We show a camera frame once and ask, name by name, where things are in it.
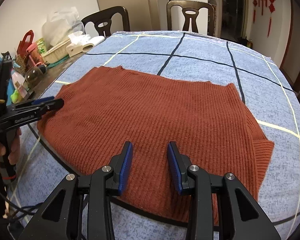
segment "brown knit sweater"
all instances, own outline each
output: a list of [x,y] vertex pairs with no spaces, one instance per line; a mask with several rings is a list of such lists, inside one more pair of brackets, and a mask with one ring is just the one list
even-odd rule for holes
[[252,196],[274,143],[242,103],[234,84],[188,82],[117,68],[93,68],[57,95],[65,105],[38,122],[52,147],[85,174],[133,143],[122,200],[144,211],[187,221],[190,198],[173,187],[167,144],[212,174],[234,173]]

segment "wicker basket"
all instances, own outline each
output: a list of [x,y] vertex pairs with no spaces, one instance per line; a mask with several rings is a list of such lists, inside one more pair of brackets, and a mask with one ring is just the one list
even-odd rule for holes
[[45,54],[43,54],[42,59],[44,60],[44,62],[48,62],[49,64],[55,63],[63,59],[65,56],[68,55],[66,47],[70,45],[70,43],[70,39],[60,42],[53,48],[49,49]]
[[27,72],[25,59],[23,57],[21,57],[20,55],[17,55],[14,61],[20,66],[20,68],[16,67],[16,68],[14,68],[14,70],[17,71],[18,73],[20,73],[21,75],[25,75]]

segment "red bag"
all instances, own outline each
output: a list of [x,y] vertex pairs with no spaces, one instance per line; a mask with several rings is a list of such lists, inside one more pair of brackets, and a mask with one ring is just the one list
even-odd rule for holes
[[19,43],[19,46],[17,49],[18,55],[20,55],[21,57],[25,57],[27,55],[26,49],[28,49],[28,47],[32,44],[33,37],[34,37],[33,30],[29,30],[25,34],[25,36],[23,37],[23,40],[20,41],[20,43]]

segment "metal screw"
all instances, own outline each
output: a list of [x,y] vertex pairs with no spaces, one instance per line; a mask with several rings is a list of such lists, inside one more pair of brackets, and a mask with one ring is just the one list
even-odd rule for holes
[[198,167],[197,165],[191,165],[191,166],[189,167],[189,169],[190,169],[191,171],[197,171],[197,170],[199,169],[199,167]]
[[66,179],[67,180],[73,180],[75,178],[75,175],[74,174],[68,174],[67,176],[66,176]]
[[103,166],[103,167],[102,167],[102,171],[104,171],[104,172],[109,172],[109,171],[111,171],[111,167],[108,166],[108,165]]
[[229,180],[233,180],[235,178],[235,175],[232,174],[232,173],[227,173],[226,178],[229,179]]

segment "human hand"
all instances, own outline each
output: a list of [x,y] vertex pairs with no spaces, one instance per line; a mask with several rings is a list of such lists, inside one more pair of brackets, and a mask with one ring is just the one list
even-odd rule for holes
[[[21,129],[17,128],[16,136],[12,141],[11,144],[11,152],[9,154],[9,162],[11,165],[14,165],[18,162],[20,158],[20,136],[21,135]],[[0,143],[0,155],[6,154],[6,148]]]

